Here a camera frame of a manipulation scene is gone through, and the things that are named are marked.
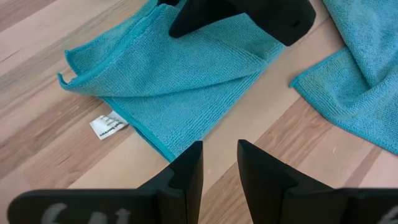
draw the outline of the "wooden floor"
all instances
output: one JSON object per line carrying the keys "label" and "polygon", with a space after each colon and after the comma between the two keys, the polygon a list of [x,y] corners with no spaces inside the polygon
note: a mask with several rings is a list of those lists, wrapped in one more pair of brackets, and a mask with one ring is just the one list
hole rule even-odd
{"label": "wooden floor", "polygon": [[[166,165],[132,128],[100,141],[110,109],[62,90],[63,51],[134,14],[145,0],[0,0],[0,223],[16,195],[41,188],[134,188]],[[236,142],[247,139],[332,186],[398,187],[398,158],[323,119],[288,83],[342,48],[320,0],[308,35],[287,48],[204,140],[201,223],[250,223]]]}

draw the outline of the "folded cloth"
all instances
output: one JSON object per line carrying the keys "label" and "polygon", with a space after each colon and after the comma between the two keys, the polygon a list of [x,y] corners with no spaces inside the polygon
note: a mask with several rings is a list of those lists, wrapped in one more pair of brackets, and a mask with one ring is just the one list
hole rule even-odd
{"label": "folded cloth", "polygon": [[291,86],[333,124],[398,154],[398,1],[324,3],[347,48]]}
{"label": "folded cloth", "polygon": [[65,52],[77,75],[70,83],[58,75],[64,89],[105,101],[169,161],[203,139],[284,48],[245,14],[173,39],[178,12],[150,0]]}

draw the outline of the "teal microfiber cloth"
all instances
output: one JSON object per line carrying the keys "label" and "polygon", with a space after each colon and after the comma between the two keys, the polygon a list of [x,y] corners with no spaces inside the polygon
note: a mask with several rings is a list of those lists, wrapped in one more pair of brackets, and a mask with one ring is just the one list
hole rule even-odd
{"label": "teal microfiber cloth", "polygon": [[398,1],[324,3],[347,48],[291,86],[333,124],[398,154]]}
{"label": "teal microfiber cloth", "polygon": [[105,101],[169,161],[203,139],[284,48],[245,14],[173,39],[181,5],[150,0],[65,52],[76,78],[58,75],[64,89]]}

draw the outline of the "care label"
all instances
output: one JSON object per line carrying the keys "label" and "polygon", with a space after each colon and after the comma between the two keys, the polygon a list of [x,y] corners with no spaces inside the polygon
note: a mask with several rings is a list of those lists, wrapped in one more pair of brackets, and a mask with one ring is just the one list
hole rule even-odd
{"label": "care label", "polygon": [[127,121],[120,117],[115,111],[112,111],[108,115],[101,115],[99,118],[90,122],[90,126],[100,140],[106,139],[126,125],[128,125]]}

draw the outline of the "black plastic piece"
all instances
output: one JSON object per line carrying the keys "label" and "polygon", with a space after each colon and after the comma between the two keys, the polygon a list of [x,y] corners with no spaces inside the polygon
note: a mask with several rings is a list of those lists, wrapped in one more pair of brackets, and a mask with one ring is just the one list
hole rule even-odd
{"label": "black plastic piece", "polygon": [[[175,5],[176,1],[159,2]],[[308,0],[187,0],[169,34],[178,38],[240,13],[246,13],[257,26],[286,46],[303,37],[316,16]]]}
{"label": "black plastic piece", "polygon": [[238,165],[254,224],[398,223],[397,189],[335,190],[245,140]]}
{"label": "black plastic piece", "polygon": [[198,223],[202,142],[190,146],[138,189],[35,190],[15,198],[10,224]]}

